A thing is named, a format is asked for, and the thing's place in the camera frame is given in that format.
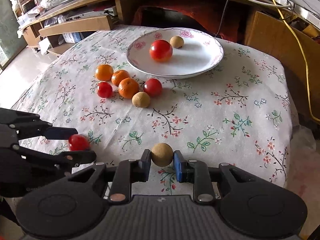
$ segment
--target white plate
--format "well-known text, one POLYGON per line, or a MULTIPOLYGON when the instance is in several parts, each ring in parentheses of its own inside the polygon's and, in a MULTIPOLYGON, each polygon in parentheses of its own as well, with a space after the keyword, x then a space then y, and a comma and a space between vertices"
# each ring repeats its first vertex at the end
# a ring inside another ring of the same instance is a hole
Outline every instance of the white plate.
POLYGON ((167 28, 137 38, 127 49, 127 60, 135 69, 157 77, 181 79, 200 75, 214 68, 223 58, 221 44, 211 35, 188 28, 167 28), (167 62, 154 61, 149 49, 155 40, 170 41, 181 36, 184 46, 173 49, 167 62))

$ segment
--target red cloth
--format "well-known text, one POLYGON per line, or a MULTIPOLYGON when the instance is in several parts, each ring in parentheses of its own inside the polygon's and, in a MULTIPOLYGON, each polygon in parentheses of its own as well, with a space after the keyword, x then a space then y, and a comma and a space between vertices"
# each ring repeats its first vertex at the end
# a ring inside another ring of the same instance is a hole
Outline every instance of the red cloth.
MULTIPOLYGON (((225 0, 149 0, 138 8, 132 25, 141 25, 144 8, 159 7, 181 12, 195 19, 208 32, 217 33, 225 3, 225 0)), ((238 41, 239 22, 246 12, 246 5, 235 2, 228 4, 220 30, 223 39, 238 41)))

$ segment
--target table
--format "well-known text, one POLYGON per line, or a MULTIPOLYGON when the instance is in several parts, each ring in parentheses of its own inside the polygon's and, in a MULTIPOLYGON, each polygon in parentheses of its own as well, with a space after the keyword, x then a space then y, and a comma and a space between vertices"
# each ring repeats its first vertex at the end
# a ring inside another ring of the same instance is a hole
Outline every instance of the table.
MULTIPOLYGON (((121 25, 94 33, 50 64, 14 109, 40 114, 54 126, 77 128, 89 139, 97 161, 108 166, 139 159, 144 149, 165 142, 186 159, 211 167, 231 163, 283 187, 291 109, 284 69, 267 54, 219 40, 225 51, 219 65, 194 78, 159 79, 163 94, 152 98, 149 108, 136 108, 116 87, 111 98, 97 96, 94 73, 99 64, 127 70, 142 88, 151 76, 130 67, 125 52, 153 30, 121 25)), ((68 150, 67 141, 45 138, 20 144, 52 155, 68 150)), ((191 184, 176 182, 172 166, 152 165, 148 183, 133 184, 132 193, 191 194, 191 189, 191 184)))

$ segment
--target wooden desk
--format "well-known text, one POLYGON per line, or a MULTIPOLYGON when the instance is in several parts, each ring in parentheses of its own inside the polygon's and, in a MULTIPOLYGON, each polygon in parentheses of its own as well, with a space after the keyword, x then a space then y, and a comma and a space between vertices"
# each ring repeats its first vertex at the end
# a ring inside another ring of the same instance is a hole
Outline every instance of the wooden desk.
MULTIPOLYGON (((44 21, 55 15, 102 1, 106 0, 75 0, 66 4, 61 4, 36 18, 26 27, 36 24, 43 27, 44 21)), ((114 1, 120 22, 130 24, 135 11, 140 5, 143 5, 145 0, 114 1)), ((287 84, 298 112, 307 117, 310 116, 307 104, 308 97, 306 90, 305 64, 297 41, 292 33, 289 32, 282 21, 261 13, 261 8, 257 7, 256 4, 252 4, 247 0, 233 1, 252 6, 251 14, 247 20, 244 45, 263 51, 281 61, 286 68, 287 84)), ((282 11, 286 17, 288 15, 288 10, 282 9, 282 11)), ((113 28, 109 17, 100 17, 99 19, 98 17, 88 18, 78 21, 81 22, 81 24, 77 24, 77 21, 74 21, 73 23, 58 24, 53 27, 39 30, 40 34, 48 36, 53 46, 53 49, 49 51, 50 53, 59 55, 69 49, 70 45, 56 48, 57 42, 55 40, 60 33, 71 31, 111 30, 113 28)), ((320 45, 298 30, 296 30, 296 34, 301 40, 308 59, 313 114, 320 118, 320 82, 317 80, 317 77, 320 76, 320 45)))

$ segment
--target white cable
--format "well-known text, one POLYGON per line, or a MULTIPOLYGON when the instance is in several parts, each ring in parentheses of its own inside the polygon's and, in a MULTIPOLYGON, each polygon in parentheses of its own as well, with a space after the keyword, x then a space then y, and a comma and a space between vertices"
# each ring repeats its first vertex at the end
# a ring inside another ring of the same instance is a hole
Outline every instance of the white cable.
POLYGON ((273 7, 273 8, 290 8, 292 6, 291 4, 289 4, 289 5, 275 5, 275 4, 260 2, 257 0, 247 0, 247 1, 259 4, 259 5, 267 6, 267 7, 273 7))

